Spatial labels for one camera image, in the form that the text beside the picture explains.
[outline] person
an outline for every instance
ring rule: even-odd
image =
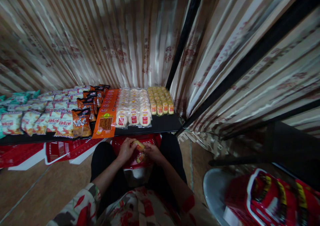
[[[129,188],[122,166],[136,148],[126,138],[119,155],[100,143],[92,156],[91,182],[47,225],[212,225],[214,218],[187,186],[182,154],[173,134],[160,148],[144,143],[154,162],[146,185]]]

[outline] floral shirt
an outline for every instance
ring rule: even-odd
[[[212,225],[208,209],[194,195],[184,203],[181,216],[154,191],[139,187],[109,205],[97,219],[101,199],[98,188],[89,183],[47,225]]]

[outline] black pants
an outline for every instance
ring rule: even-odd
[[[173,134],[163,133],[160,146],[160,152],[165,156],[168,162],[173,166],[181,179],[187,184],[187,177],[183,169],[182,154],[178,139]],[[110,143],[100,143],[92,156],[91,162],[91,182],[102,173],[114,160],[116,155]],[[146,188],[154,190],[158,193],[167,203],[169,203],[177,212],[179,207],[177,201],[172,193],[170,185],[165,177],[163,169],[154,164],[149,182]],[[101,198],[100,206],[97,216],[106,209],[107,206],[114,203],[126,192],[130,191],[124,172],[120,169],[115,175],[112,183],[108,187],[106,193]]]

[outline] floor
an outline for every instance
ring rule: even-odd
[[[188,186],[206,205],[202,183],[213,156],[190,140],[180,143],[180,148]],[[47,166],[41,161],[27,171],[1,170],[0,224],[46,225],[89,183],[91,158],[80,165],[65,161]]]

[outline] orange label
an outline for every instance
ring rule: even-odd
[[[92,135],[93,139],[114,137],[114,124],[117,114],[116,104],[119,100],[120,91],[120,89],[108,90],[97,116],[96,126]]]

